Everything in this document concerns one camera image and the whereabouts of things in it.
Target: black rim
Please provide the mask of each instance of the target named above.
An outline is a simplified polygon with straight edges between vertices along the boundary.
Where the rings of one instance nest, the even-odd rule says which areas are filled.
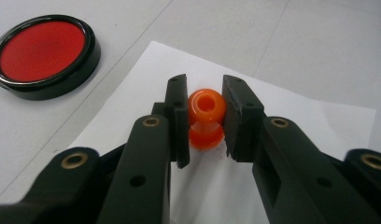
[[[79,70],[80,67],[84,66],[85,63],[87,63],[88,59],[90,59],[91,57],[96,57],[95,55],[93,55],[93,54],[96,54],[95,51],[98,51],[97,57],[99,59],[100,51],[99,49],[95,50],[99,47],[98,47],[98,43],[96,43],[92,28],[84,21],[78,20],[70,16],[65,16],[65,15],[48,15],[48,16],[37,17],[13,27],[11,30],[9,30],[6,34],[4,34],[0,38],[0,55],[4,47],[6,46],[6,44],[15,35],[29,28],[30,26],[43,23],[43,22],[49,22],[49,21],[69,22],[71,24],[76,25],[82,31],[85,37],[85,43],[84,43],[82,51],[77,56],[77,58],[70,65],[65,67],[65,69],[63,69],[61,72],[41,80],[30,81],[30,82],[21,82],[21,81],[13,80],[7,77],[0,68],[0,86],[4,87],[5,89],[14,90],[14,91],[22,91],[22,92],[40,91],[45,88],[51,87],[52,85],[55,85],[58,82],[63,82],[69,79],[74,73],[76,73]],[[81,74],[81,75],[87,78],[91,74]]]

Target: white sheet of paper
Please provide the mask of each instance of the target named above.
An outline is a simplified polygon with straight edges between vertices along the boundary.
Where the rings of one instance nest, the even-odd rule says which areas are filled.
[[[180,74],[187,74],[189,95],[201,88],[220,92],[223,75],[242,78],[264,104],[266,115],[295,121],[321,151],[337,159],[352,148],[368,146],[374,109],[315,101],[151,42],[71,147],[92,147],[103,155],[127,142],[134,122],[150,114],[154,102],[164,101],[167,80]],[[190,165],[182,170],[172,165],[172,221],[268,223],[251,168],[227,158],[224,144],[207,152],[192,149]]]

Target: orange plastic part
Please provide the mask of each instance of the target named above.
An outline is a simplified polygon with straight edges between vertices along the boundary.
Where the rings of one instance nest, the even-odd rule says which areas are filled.
[[[224,138],[222,120],[226,104],[216,91],[202,89],[194,92],[189,100],[190,145],[207,150],[216,147]]]

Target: red disc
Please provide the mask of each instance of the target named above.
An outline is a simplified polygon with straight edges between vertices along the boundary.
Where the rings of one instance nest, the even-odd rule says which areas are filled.
[[[15,81],[32,82],[52,77],[73,63],[82,52],[85,36],[75,24],[47,21],[16,34],[3,48],[0,67]]]

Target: black plastic part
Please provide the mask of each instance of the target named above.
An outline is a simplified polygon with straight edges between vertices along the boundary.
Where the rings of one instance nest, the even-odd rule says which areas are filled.
[[[381,216],[381,153],[369,149],[348,151],[343,175]]]
[[[263,120],[253,174],[271,224],[381,223],[292,121]]]
[[[243,79],[228,75],[223,76],[222,96],[227,155],[238,162],[254,162],[261,122],[266,117],[263,104]]]
[[[121,155],[97,223],[169,223],[169,124],[138,119]]]
[[[176,161],[178,168],[184,168],[190,163],[188,89],[185,74],[168,80],[164,103],[155,103],[152,114],[168,119],[171,161]]]
[[[100,61],[100,45],[92,28],[84,21],[65,15],[37,17],[13,27],[0,38],[0,55],[5,45],[16,34],[32,25],[48,21],[65,21],[76,25],[85,36],[85,44],[82,52],[69,66],[42,80],[19,82],[6,77],[0,68],[0,86],[23,99],[47,100],[64,95],[88,79]]]
[[[86,161],[68,168],[79,162],[79,153],[86,155]],[[71,155],[64,168],[64,158]],[[71,148],[53,158],[19,203],[0,206],[0,223],[93,223],[105,195],[98,153]]]

